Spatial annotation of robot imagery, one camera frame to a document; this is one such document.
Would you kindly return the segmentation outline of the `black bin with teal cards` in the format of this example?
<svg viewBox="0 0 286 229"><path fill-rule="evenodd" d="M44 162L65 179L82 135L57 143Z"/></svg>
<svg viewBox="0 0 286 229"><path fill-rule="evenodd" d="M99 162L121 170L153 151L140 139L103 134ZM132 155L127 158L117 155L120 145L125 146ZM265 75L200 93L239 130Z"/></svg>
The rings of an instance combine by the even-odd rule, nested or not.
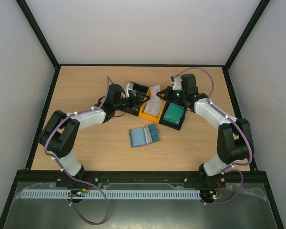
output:
<svg viewBox="0 0 286 229"><path fill-rule="evenodd" d="M184 106L166 102L159 124L180 131L185 120L185 113Z"/></svg>

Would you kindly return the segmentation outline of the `black bin with red cards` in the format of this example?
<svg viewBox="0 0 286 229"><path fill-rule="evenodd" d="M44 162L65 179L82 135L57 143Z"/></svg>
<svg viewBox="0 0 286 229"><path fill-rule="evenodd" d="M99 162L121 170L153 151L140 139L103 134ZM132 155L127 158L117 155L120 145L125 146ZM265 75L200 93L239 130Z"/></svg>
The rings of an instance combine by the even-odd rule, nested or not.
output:
<svg viewBox="0 0 286 229"><path fill-rule="evenodd" d="M133 90L132 90L132 92L130 94L130 98L132 98L133 101L134 101L134 97L137 94L146 94L147 95L148 90L150 89L148 86L141 85L141 84L138 84L138 83L135 83L135 82L132 82L132 83L133 83ZM132 115L135 115L135 116L139 116L140 109L139 110L138 109L135 110L134 109L134 105L133 105L133 108L130 109L129 113L132 114Z"/></svg>

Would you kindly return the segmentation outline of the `teal card stack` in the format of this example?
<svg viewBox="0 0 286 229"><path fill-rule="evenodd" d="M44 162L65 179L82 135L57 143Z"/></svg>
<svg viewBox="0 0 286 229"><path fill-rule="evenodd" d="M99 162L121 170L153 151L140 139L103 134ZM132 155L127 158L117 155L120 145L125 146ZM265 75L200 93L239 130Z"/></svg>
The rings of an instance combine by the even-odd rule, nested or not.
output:
<svg viewBox="0 0 286 229"><path fill-rule="evenodd" d="M163 120L179 125L183 114L184 114L183 106L180 106L174 103L169 103L168 108L165 111Z"/></svg>

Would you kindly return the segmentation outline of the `yellow bin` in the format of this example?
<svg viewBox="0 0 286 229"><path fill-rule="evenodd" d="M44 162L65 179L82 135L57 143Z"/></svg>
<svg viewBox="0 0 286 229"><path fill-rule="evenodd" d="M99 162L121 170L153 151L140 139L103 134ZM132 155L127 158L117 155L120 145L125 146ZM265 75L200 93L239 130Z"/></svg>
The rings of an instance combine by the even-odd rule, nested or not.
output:
<svg viewBox="0 0 286 229"><path fill-rule="evenodd" d="M159 91L159 85L149 88L147 95L150 97L150 99L139 109L138 116L140 118L147 119L155 123L160 122L166 102L156 95L156 93Z"/></svg>

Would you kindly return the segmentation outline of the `white floral card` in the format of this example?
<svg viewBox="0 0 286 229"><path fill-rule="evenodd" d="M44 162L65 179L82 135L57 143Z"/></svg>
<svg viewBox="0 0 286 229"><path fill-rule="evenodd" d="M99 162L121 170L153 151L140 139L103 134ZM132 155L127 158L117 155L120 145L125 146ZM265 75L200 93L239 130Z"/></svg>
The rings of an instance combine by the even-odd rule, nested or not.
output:
<svg viewBox="0 0 286 229"><path fill-rule="evenodd" d="M155 85L151 87L150 90L150 101L151 103L157 103L160 101L160 98L157 96L157 93L160 91L160 85Z"/></svg>

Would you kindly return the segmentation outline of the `blue card holder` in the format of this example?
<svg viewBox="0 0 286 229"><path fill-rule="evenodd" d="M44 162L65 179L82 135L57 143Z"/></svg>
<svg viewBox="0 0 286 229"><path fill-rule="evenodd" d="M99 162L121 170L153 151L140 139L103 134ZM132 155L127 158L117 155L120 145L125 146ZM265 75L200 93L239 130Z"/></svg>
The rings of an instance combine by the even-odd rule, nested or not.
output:
<svg viewBox="0 0 286 229"><path fill-rule="evenodd" d="M141 147L160 141L156 124L129 130L131 147Z"/></svg>

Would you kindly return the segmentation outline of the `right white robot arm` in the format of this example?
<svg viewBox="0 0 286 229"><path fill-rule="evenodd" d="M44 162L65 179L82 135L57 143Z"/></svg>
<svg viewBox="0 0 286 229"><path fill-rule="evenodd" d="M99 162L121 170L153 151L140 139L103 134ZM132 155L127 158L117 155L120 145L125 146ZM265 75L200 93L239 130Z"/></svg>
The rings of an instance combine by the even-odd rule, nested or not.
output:
<svg viewBox="0 0 286 229"><path fill-rule="evenodd" d="M200 93L193 74L183 74L171 78L173 85L157 92L166 102L181 105L204 118L217 131L216 154L200 165L198 181L208 187L215 176L223 174L234 166L251 164L254 154L250 123L228 115L210 99L210 95Z"/></svg>

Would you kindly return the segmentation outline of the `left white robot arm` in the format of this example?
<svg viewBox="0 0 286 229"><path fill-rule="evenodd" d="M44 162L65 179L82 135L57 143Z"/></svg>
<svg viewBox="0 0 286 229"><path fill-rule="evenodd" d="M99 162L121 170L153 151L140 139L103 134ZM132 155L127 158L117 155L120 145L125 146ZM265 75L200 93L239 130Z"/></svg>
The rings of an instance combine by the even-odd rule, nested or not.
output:
<svg viewBox="0 0 286 229"><path fill-rule="evenodd" d="M57 163L73 186L92 186L83 178L84 167L73 152L78 132L108 122L116 111L129 113L137 110L149 100L145 93L110 83L105 96L92 107L72 113L55 111L41 132L39 143L44 147L45 155Z"/></svg>

